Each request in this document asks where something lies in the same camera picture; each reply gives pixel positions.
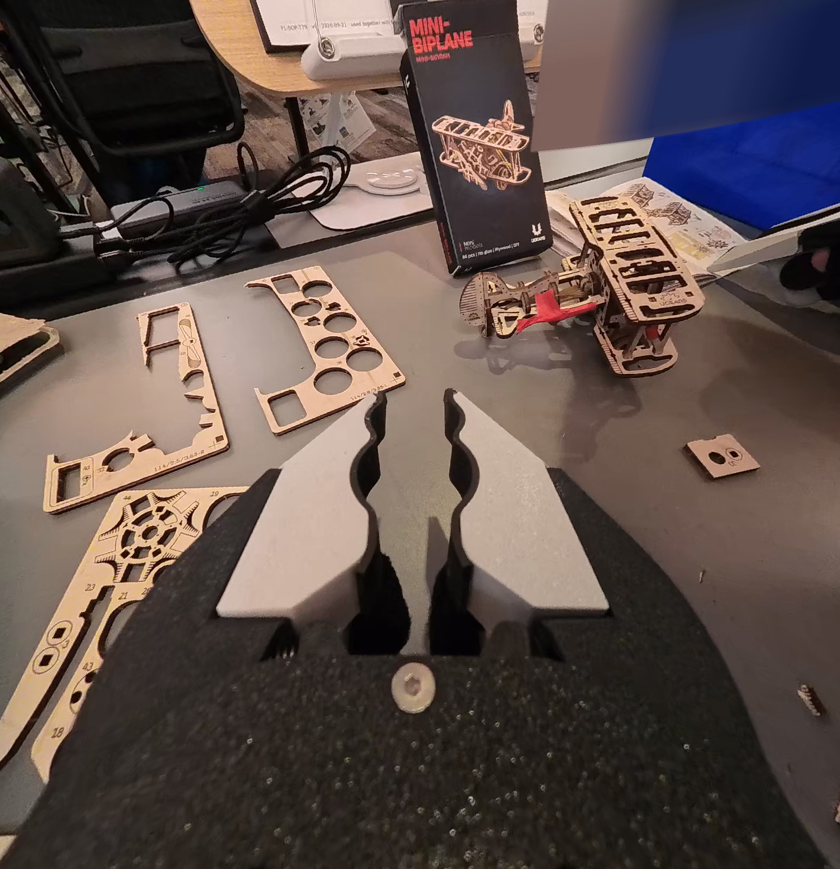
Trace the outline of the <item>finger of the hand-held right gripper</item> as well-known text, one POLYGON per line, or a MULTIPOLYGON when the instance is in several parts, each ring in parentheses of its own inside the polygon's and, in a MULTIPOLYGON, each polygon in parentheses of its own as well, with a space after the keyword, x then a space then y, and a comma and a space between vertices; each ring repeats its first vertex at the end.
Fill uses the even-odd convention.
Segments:
POLYGON ((707 273, 724 275, 759 263, 788 259, 800 249, 802 229, 784 229, 735 245, 707 266, 707 273))

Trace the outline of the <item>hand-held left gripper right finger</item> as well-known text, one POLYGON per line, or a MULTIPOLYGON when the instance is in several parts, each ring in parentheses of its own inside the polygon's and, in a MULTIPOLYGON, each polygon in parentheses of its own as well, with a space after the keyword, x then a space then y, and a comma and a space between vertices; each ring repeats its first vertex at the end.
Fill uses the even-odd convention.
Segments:
POLYGON ((464 393, 444 393, 449 480, 459 501, 430 604, 430 651, 479 654, 514 623, 610 613, 544 461, 464 393))

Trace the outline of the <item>wooden biplane model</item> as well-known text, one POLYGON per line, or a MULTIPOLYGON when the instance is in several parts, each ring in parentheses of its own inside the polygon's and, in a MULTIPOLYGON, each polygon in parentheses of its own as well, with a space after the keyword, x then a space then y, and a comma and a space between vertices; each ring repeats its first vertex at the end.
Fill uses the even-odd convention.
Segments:
POLYGON ((459 299, 463 320, 486 338, 506 340, 536 325, 592 315, 615 375, 672 368, 678 353, 671 331, 705 302, 683 259, 631 198, 571 201, 568 210, 582 235, 580 253, 532 282, 509 285, 496 273, 474 275, 459 299))

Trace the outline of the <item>plywood sheet with round holes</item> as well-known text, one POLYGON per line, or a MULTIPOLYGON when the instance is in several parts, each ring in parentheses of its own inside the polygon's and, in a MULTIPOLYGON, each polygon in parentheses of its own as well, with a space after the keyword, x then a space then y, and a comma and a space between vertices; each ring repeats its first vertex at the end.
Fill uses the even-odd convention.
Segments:
POLYGON ((354 306, 319 266, 259 277, 247 288, 268 288, 291 317, 310 353, 310 375, 300 383, 255 394, 272 433, 287 434, 357 404, 367 396, 391 391, 406 378, 354 306), (280 422, 274 404, 295 396, 303 415, 280 422))

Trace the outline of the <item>small square plywood piece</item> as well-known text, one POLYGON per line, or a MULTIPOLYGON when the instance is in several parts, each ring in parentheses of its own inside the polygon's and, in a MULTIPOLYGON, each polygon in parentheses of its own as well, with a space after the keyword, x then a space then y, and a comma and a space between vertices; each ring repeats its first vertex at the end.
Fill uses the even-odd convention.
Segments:
POLYGON ((714 480, 761 468, 761 464, 731 434, 691 440, 685 444, 684 449, 714 480))

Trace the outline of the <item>plywood sheet with gear cutout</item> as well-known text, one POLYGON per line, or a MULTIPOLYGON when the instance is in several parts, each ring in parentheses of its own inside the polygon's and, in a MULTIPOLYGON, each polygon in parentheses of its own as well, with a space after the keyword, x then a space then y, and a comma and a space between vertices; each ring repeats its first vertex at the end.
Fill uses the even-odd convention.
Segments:
POLYGON ((143 601, 160 574, 205 530, 212 511, 247 487, 128 490, 115 496, 0 717, 0 771, 51 700, 68 686, 31 750, 48 781, 105 655, 118 615, 143 601))

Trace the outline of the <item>plain plywood sheet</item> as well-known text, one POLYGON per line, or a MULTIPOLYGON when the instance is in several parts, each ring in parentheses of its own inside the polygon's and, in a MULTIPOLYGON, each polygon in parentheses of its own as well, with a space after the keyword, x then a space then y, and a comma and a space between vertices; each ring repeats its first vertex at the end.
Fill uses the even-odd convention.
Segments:
POLYGON ((0 313, 0 388, 58 351, 58 331, 45 320, 0 313))

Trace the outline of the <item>grey power adapter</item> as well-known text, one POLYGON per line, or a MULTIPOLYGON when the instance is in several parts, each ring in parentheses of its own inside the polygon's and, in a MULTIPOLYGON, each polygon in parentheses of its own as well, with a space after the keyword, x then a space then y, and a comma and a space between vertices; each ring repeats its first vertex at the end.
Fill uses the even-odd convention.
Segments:
POLYGON ((194 223, 198 216, 210 210, 236 205, 247 191, 233 180, 225 179, 188 190, 172 190, 157 194, 158 201, 124 202, 110 207, 113 221, 124 238, 142 238, 162 227, 178 229, 194 223))

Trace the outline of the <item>printed leaflet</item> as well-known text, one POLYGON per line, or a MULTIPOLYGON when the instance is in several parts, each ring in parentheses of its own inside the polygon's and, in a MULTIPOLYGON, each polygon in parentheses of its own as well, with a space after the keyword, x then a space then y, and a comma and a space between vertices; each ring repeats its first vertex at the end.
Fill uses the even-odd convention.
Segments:
POLYGON ((351 154, 376 131, 356 92, 299 97, 298 106, 309 145, 336 145, 351 154))

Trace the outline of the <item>white document stand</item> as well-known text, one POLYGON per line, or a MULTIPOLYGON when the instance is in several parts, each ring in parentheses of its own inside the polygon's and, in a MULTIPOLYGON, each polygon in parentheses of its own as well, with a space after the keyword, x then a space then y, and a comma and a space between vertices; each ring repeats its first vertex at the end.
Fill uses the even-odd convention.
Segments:
POLYGON ((396 34, 324 36, 305 49, 300 65, 312 81, 395 76, 405 49, 396 34))

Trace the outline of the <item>round wooden table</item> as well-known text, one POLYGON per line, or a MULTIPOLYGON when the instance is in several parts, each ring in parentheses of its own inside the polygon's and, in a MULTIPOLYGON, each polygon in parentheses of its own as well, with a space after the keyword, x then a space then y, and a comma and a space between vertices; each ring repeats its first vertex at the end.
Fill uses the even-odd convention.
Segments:
POLYGON ((318 93, 349 93, 400 88, 399 70, 351 78, 309 78, 302 67, 302 52, 291 49, 268 53, 264 49, 252 3, 246 1, 191 1, 197 26, 219 60, 253 89, 284 102, 291 122, 292 154, 309 153, 298 98, 318 93))

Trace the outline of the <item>black office chair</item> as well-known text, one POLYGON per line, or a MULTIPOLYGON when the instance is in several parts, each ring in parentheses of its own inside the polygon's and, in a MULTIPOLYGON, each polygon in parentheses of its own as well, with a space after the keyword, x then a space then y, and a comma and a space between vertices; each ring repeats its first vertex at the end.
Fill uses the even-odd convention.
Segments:
POLYGON ((27 84, 106 205, 205 182, 244 132, 239 88, 187 1, 6 1, 27 84))

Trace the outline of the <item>white paper sheet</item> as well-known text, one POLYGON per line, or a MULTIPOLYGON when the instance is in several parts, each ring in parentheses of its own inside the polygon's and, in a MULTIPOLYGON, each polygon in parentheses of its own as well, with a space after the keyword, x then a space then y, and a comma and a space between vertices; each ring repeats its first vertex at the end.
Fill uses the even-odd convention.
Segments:
POLYGON ((394 35, 388 1, 252 1, 267 52, 304 49, 321 39, 394 35))

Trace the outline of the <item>plywood sheet with propeller cutout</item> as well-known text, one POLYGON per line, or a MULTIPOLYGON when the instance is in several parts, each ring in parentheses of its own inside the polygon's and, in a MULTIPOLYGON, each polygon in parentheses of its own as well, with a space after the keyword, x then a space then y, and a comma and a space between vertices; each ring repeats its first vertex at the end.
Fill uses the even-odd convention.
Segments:
POLYGON ((43 494, 43 510, 48 515, 98 501, 229 449, 229 436, 191 305, 179 302, 145 311, 137 315, 137 320, 145 366, 149 366, 153 352, 177 348, 177 373, 184 396, 199 402, 203 409, 199 431, 189 446, 169 453, 149 435, 130 432, 109 448, 77 460, 60 461, 55 454, 48 455, 43 494), (177 316, 175 337, 153 343, 153 320, 168 314, 177 316))

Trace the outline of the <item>white wireless charger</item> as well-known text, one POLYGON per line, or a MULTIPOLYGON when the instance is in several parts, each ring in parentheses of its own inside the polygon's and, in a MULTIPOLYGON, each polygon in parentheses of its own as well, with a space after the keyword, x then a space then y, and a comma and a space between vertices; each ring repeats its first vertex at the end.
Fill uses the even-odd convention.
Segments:
POLYGON ((417 151, 351 165, 338 195, 311 212, 321 226, 345 232, 432 209, 417 151))

